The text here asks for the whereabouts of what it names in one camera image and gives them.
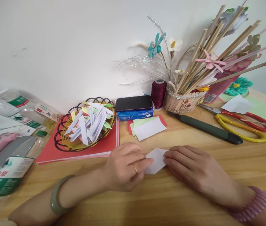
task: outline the black phone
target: black phone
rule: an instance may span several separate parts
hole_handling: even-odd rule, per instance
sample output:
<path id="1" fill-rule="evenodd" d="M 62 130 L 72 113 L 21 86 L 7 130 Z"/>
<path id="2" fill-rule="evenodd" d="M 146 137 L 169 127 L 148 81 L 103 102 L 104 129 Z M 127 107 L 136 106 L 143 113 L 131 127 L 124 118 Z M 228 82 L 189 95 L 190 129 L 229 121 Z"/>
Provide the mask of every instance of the black phone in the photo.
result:
<path id="1" fill-rule="evenodd" d="M 116 111 L 149 110 L 153 107 L 150 95 L 123 97 L 116 100 Z"/>

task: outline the gold ring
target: gold ring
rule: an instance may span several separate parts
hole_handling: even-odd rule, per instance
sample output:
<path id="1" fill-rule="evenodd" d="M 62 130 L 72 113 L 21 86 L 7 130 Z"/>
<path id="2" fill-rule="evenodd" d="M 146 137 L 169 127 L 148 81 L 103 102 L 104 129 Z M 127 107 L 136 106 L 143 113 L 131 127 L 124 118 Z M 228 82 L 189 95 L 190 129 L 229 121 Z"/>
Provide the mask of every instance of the gold ring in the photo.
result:
<path id="1" fill-rule="evenodd" d="M 132 164 L 134 166 L 134 169 L 135 169 L 135 172 L 137 173 L 137 169 L 136 169 L 136 166 L 134 164 Z"/>

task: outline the green utility knife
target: green utility knife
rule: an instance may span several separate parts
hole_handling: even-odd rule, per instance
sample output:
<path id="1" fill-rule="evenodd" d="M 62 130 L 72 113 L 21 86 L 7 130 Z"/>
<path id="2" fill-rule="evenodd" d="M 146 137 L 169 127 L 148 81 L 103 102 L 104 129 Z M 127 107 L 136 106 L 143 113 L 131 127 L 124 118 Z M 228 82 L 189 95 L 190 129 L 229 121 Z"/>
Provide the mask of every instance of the green utility knife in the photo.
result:
<path id="1" fill-rule="evenodd" d="M 183 122 L 189 126 L 192 126 L 196 129 L 199 129 L 199 130 L 206 132 L 210 135 L 213 135 L 217 138 L 225 140 L 229 143 L 232 143 L 232 144 L 242 144 L 243 143 L 242 138 L 240 138 L 239 136 L 237 136 L 233 133 L 230 133 L 226 130 L 220 129 L 218 127 L 212 126 L 210 124 L 207 124 L 205 122 L 202 122 L 200 120 L 194 119 L 194 118 L 186 116 L 186 115 L 178 115 L 178 114 L 171 113 L 169 111 L 168 111 L 168 114 L 179 119 L 181 122 Z"/>

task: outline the teal flower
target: teal flower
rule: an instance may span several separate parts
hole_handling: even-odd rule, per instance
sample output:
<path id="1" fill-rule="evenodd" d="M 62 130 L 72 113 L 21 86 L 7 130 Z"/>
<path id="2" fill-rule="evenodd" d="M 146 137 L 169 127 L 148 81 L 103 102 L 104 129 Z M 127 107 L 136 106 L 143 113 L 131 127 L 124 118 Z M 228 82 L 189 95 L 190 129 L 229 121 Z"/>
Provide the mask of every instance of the teal flower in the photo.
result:
<path id="1" fill-rule="evenodd" d="M 247 78 L 238 77 L 224 92 L 230 96 L 243 95 L 248 92 L 248 87 L 252 86 L 253 82 L 248 81 Z"/>
<path id="2" fill-rule="evenodd" d="M 162 42 L 162 40 L 164 39 L 164 37 L 166 36 L 166 33 L 164 33 L 160 38 L 159 38 L 159 33 L 157 33 L 156 35 L 156 39 L 155 39 L 155 42 L 151 41 L 151 44 L 148 48 L 148 51 L 149 52 L 149 57 L 152 56 L 152 59 L 154 58 L 154 56 L 157 54 L 157 53 L 160 53 L 161 52 L 161 46 L 160 46 L 160 43 Z"/>

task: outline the scissors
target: scissors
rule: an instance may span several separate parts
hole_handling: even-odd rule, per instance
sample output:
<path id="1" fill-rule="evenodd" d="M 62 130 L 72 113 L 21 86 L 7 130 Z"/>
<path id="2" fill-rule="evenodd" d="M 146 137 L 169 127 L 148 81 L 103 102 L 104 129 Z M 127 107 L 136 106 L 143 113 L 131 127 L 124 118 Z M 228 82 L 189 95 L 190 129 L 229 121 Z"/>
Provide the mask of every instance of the scissors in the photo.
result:
<path id="1" fill-rule="evenodd" d="M 212 107 L 209 107 L 209 106 L 206 106 L 204 104 L 199 104 L 199 106 L 205 108 L 206 110 L 208 110 L 209 112 L 215 114 L 215 118 L 216 120 L 218 121 L 218 123 L 225 129 L 227 130 L 228 132 L 230 133 L 233 133 L 235 135 L 238 135 L 239 137 L 241 137 L 243 140 L 247 140 L 247 141 L 251 141 L 251 142 L 257 142 L 257 143 L 262 143 L 262 142 L 266 142 L 266 135 L 262 132 L 266 132 L 266 128 L 263 128 L 263 127 L 260 127 L 258 125 L 255 125 L 253 124 L 252 122 L 249 122 L 249 121 L 243 121 L 243 120 L 246 120 L 245 118 L 239 116 L 239 115 L 236 115 L 234 113 L 231 113 L 229 111 L 226 111 L 226 110 L 219 110 L 219 109 L 216 109 L 216 108 L 212 108 Z M 229 116 L 232 116 L 242 122 L 244 122 L 245 124 L 251 126 L 251 127 L 248 127 L 248 126 L 245 126 L 245 125 L 242 125 L 240 123 L 236 123 L 236 122 L 233 122 L 229 119 L 227 119 L 226 117 L 224 117 L 223 115 L 221 114 L 224 114 L 224 115 L 229 115 Z M 245 114 L 246 116 L 249 116 L 261 123 L 266 123 L 266 120 L 255 115 L 255 114 L 252 114 L 252 113 L 249 113 L 247 112 Z M 252 133 L 255 133 L 256 135 L 258 135 L 260 138 L 257 139 L 257 138 L 251 138 L 251 137 L 247 137 L 247 136 L 244 136 L 244 135 L 241 135 L 239 134 L 238 132 L 234 131 L 233 129 L 231 129 L 230 127 L 228 127 L 226 124 L 230 124 L 230 125 L 233 125 L 233 126 L 236 126 L 236 127 L 239 127 L 239 128 L 242 128 L 242 129 L 245 129 L 245 130 L 248 130 Z"/>

